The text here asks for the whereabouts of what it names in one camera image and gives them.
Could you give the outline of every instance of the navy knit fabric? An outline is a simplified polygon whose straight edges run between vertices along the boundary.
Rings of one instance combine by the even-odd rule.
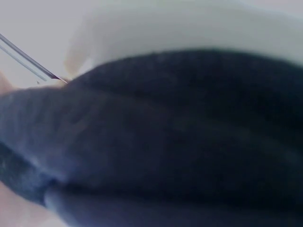
[[[72,226],[302,226],[302,75],[281,60],[192,50],[14,92],[0,98],[0,180]]]

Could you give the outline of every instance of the blurry object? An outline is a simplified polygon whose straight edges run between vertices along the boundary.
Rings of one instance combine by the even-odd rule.
[[[2,56],[6,58],[5,62],[11,63],[9,67],[12,67],[14,69],[15,71],[14,73],[16,73],[15,69],[19,68],[20,71],[17,71],[18,74],[24,77],[24,79],[21,80],[22,84],[20,84],[18,87],[24,87],[24,85],[26,87],[28,86],[31,87],[34,86],[34,84],[39,85],[41,82],[46,82],[49,81],[50,79],[59,79],[66,83],[64,79],[59,78],[58,76],[52,74],[49,70],[47,70],[45,67],[40,65],[34,59],[32,59],[21,49],[16,47],[11,41],[9,41],[2,34],[0,34],[0,49],[3,51],[3,53],[6,53],[7,56],[3,56],[3,53]]]

